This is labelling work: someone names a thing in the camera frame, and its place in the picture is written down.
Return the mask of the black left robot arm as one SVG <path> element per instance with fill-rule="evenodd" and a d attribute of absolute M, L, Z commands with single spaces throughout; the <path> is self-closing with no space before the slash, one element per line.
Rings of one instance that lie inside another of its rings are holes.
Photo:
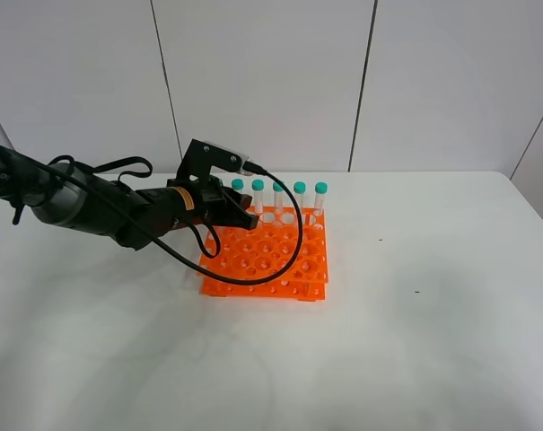
<path fill-rule="evenodd" d="M 104 180 L 101 173 L 149 162 L 138 156 L 97 167 L 59 156 L 38 163 L 0 145 L 0 199 L 14 209 L 18 224 L 29 207 L 44 224 L 109 237 L 118 245 L 141 250 L 172 230 L 233 227 L 253 230 L 248 195 L 225 187 L 212 175 L 216 167 L 240 172 L 242 156 L 216 145 L 192 140 L 175 178 L 163 188 L 133 190 L 121 180 Z"/>

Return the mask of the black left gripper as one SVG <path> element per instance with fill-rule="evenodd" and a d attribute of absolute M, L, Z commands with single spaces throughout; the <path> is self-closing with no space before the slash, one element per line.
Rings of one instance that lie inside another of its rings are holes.
<path fill-rule="evenodd" d="M 228 187 L 169 180 L 166 187 L 136 194 L 145 202 L 136 210 L 136 221 L 155 236 L 199 224 L 247 231 L 258 225 L 258 217 L 246 212 L 249 197 Z"/>

